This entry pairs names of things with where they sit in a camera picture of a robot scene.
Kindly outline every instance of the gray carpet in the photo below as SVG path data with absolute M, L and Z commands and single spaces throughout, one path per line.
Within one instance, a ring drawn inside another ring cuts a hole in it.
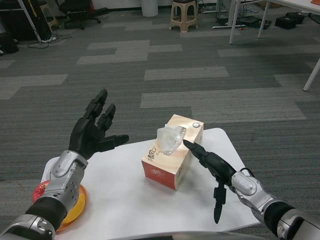
M 49 48 L 22 44 L 0 57 L 0 230 L 30 206 L 46 162 L 68 148 L 101 88 L 117 107 L 110 135 L 154 139 L 173 114 L 222 128 L 268 191 L 320 217 L 320 77 L 302 91 L 320 56 L 319 25 L 272 26 L 262 39 L 236 30 L 229 45 L 213 14 L 186 34 L 169 30 L 169 14 L 112 12 L 85 30 L 59 30 L 73 37 Z M 275 239 L 261 225 L 237 232 Z

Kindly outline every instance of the printed design on tissue box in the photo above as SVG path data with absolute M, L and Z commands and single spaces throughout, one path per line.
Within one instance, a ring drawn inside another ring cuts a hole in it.
M 166 175 L 165 173 L 162 173 L 161 171 L 159 170 L 155 170 L 155 169 L 152 169 L 151 172 L 155 175 L 158 175 L 158 176 L 164 176 Z
M 151 161 L 151 162 L 153 162 L 154 159 L 155 159 L 155 155 L 158 156 L 160 152 L 161 152 L 160 150 L 157 152 L 156 147 L 153 146 L 152 149 L 149 150 L 148 160 Z

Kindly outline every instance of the round white table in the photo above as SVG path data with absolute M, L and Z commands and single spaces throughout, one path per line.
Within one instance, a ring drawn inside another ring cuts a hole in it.
M 251 210 L 227 189 L 226 204 L 215 224 L 214 188 L 218 184 L 196 159 L 177 191 L 146 178 L 141 158 L 153 141 L 93 155 L 81 182 L 89 196 L 85 212 L 56 240 L 110 240 L 180 231 L 225 232 L 259 223 Z M 222 129 L 205 130 L 202 145 L 236 170 L 245 167 Z M 42 182 L 47 180 L 57 159 L 47 163 Z

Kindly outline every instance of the stool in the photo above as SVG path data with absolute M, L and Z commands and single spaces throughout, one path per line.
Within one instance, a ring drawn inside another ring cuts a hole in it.
M 194 17 L 188 16 L 188 8 L 193 6 Z M 175 16 L 175 8 L 179 7 L 181 9 L 181 17 Z M 171 8 L 171 19 L 170 19 L 170 27 L 179 26 L 182 33 L 188 32 L 188 27 L 191 25 L 197 25 L 197 6 L 195 0 L 173 0 L 172 8 Z
M 40 6 L 40 8 L 41 8 L 41 11 L 42 11 L 44 17 L 46 17 L 46 15 L 45 15 L 45 9 L 48 9 L 49 12 L 50 12 L 50 14 L 52 15 L 53 20 L 47 22 L 47 23 L 48 23 L 48 26 L 49 26 L 49 28 L 50 28 L 50 30 L 51 30 L 51 32 L 52 32 L 52 26 L 55 26 L 55 25 L 58 25 L 58 26 L 59 26 L 59 22 L 58 22 L 58 20 L 56 19 L 53 11 L 51 10 L 51 8 L 49 7 L 49 5 L 47 4 L 46 1 L 38 0 L 37 2 L 38 2 L 39 6 Z

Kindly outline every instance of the white tissue paper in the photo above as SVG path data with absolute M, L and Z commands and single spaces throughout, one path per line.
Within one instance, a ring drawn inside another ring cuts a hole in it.
M 165 126 L 159 128 L 156 139 L 164 155 L 170 156 L 182 143 L 187 129 L 182 126 Z

